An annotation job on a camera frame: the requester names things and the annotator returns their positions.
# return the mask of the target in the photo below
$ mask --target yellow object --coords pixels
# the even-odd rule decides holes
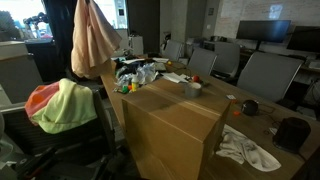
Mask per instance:
[[[139,88],[139,80],[137,75],[132,75],[132,80],[131,80],[131,85],[132,85],[132,91],[136,91]]]

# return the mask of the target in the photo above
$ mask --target black monitor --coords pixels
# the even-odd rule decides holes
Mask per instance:
[[[259,50],[261,41],[282,43],[290,23],[290,20],[240,21],[237,39],[257,40]]]
[[[287,49],[320,53],[320,27],[296,26]]]

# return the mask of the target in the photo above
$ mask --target hanging fabric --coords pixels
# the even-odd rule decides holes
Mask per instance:
[[[79,0],[74,17],[71,64],[79,77],[94,78],[119,48],[121,37],[94,1]]]

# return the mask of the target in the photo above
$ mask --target green cloth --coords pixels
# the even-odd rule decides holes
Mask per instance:
[[[68,80],[59,81],[59,91],[47,106],[37,111],[31,121],[51,134],[66,131],[97,118],[92,91]]]

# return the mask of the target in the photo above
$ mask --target window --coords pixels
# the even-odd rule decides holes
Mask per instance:
[[[46,17],[41,0],[0,0],[0,4],[0,11],[10,12],[22,39],[52,38],[49,24],[41,22]]]
[[[114,29],[127,29],[126,0],[95,0]]]

